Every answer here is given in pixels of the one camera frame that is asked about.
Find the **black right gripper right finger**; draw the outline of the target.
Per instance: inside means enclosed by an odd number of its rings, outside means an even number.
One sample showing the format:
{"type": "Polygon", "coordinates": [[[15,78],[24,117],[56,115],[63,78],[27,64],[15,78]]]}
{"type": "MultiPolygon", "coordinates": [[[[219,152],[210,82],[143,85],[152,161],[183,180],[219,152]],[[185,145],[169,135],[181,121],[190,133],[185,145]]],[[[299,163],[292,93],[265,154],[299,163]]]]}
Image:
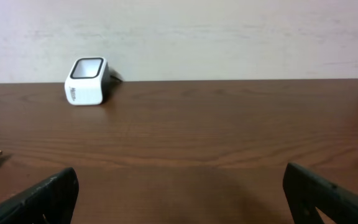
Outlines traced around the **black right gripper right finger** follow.
{"type": "Polygon", "coordinates": [[[283,190],[295,223],[322,223],[319,211],[337,224],[358,223],[358,195],[298,164],[287,164],[283,190]]]}

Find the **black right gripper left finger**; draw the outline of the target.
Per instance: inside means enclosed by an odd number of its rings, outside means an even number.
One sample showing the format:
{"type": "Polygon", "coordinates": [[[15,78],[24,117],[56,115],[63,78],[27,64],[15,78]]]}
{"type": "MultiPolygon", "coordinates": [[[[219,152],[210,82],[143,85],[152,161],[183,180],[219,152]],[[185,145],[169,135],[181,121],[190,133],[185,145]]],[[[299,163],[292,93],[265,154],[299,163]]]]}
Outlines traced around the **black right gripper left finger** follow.
{"type": "Polygon", "coordinates": [[[72,167],[0,203],[3,223],[70,223],[79,192],[72,167]]]}

